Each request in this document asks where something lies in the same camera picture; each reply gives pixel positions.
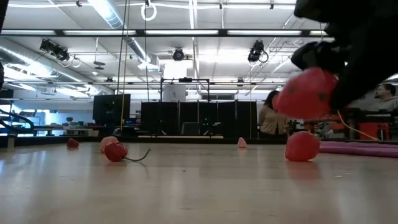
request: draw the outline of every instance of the purple mat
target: purple mat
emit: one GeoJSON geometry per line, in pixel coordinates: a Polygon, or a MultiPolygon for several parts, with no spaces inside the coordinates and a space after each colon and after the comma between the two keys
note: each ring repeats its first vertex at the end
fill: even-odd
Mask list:
{"type": "Polygon", "coordinates": [[[398,145],[323,141],[319,152],[398,158],[398,145]]]}

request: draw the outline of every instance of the person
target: person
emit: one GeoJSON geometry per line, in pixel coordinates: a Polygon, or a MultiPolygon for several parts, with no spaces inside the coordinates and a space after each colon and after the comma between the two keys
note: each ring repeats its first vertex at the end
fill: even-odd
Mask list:
{"type": "Polygon", "coordinates": [[[264,106],[259,113],[258,125],[260,126],[260,138],[284,138],[286,136],[286,128],[288,118],[285,115],[279,114],[274,110],[272,100],[279,91],[274,90],[268,94],[264,106]]]}
{"type": "Polygon", "coordinates": [[[389,83],[379,85],[379,88],[377,88],[374,97],[376,99],[380,99],[380,102],[377,102],[376,104],[372,105],[369,110],[393,111],[395,109],[398,109],[398,97],[395,96],[396,91],[397,91],[396,87],[389,83]]]}

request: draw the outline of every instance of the black robot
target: black robot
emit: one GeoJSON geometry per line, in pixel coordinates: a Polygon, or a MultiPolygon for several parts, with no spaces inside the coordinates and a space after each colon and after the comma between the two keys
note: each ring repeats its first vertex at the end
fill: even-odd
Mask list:
{"type": "Polygon", "coordinates": [[[338,74],[330,107],[341,109],[398,72],[397,0],[297,0],[295,16],[327,23],[332,43],[311,42],[292,62],[338,74]]]}

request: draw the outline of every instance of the deflated red balloon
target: deflated red balloon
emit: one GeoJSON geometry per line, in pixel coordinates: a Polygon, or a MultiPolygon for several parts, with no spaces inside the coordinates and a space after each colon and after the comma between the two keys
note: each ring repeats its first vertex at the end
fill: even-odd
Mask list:
{"type": "Polygon", "coordinates": [[[112,162],[122,161],[127,156],[127,149],[120,142],[108,144],[104,150],[105,156],[112,162]]]}
{"type": "Polygon", "coordinates": [[[308,131],[301,131],[288,138],[285,158],[290,161],[309,161],[318,155],[320,141],[308,131]]]}
{"type": "Polygon", "coordinates": [[[114,136],[105,137],[101,140],[101,148],[99,149],[101,153],[104,153],[105,147],[109,144],[119,142],[118,139],[114,136]]]}
{"type": "Polygon", "coordinates": [[[74,140],[74,139],[69,139],[67,141],[67,148],[78,148],[79,147],[79,142],[74,140]]]}
{"type": "Polygon", "coordinates": [[[316,119],[330,111],[329,101],[337,84],[336,77],[319,67],[306,69],[290,79],[278,97],[274,107],[291,118],[316,119]]]}

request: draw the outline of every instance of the hanging ring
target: hanging ring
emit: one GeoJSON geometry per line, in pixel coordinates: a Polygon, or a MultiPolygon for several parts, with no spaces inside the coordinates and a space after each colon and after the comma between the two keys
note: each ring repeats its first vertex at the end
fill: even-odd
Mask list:
{"type": "Polygon", "coordinates": [[[156,6],[146,6],[145,4],[142,5],[142,7],[141,7],[141,16],[142,16],[143,20],[151,21],[151,20],[155,19],[156,15],[157,15],[156,6]],[[152,14],[151,17],[147,18],[146,15],[145,15],[145,11],[146,11],[147,8],[150,8],[150,7],[154,9],[154,13],[152,14]]]}

